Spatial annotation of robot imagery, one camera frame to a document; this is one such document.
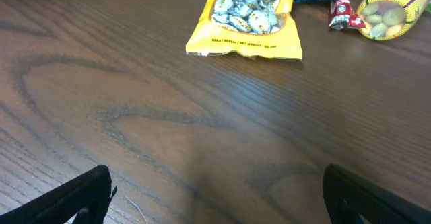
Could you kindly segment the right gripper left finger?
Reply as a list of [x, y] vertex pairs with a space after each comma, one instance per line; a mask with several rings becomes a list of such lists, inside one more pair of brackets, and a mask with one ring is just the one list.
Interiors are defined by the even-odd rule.
[[1, 215], [2, 223], [103, 224], [117, 192], [107, 166], [98, 165], [57, 188]]

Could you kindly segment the yellow Mentos bottle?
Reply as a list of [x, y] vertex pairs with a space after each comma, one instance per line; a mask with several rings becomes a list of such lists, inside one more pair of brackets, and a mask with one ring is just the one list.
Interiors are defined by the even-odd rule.
[[410, 30], [430, 0], [362, 0], [357, 12], [365, 27], [360, 33], [371, 40], [392, 40]]

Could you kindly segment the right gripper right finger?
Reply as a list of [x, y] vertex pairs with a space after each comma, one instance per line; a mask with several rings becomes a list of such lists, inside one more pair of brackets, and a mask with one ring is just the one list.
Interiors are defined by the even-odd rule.
[[430, 211], [337, 164], [323, 175], [323, 199], [332, 224], [430, 224]]

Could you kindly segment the red KitKat bar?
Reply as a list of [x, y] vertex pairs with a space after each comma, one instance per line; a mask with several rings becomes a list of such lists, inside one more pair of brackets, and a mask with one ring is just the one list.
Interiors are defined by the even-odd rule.
[[352, 9], [350, 0], [331, 0], [329, 28], [334, 30], [361, 29], [366, 25]]

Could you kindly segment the yellow Hacks candy bag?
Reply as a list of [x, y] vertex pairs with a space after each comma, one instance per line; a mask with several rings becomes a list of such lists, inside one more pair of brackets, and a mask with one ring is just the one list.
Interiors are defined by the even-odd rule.
[[293, 0], [207, 0], [187, 54], [302, 59]]

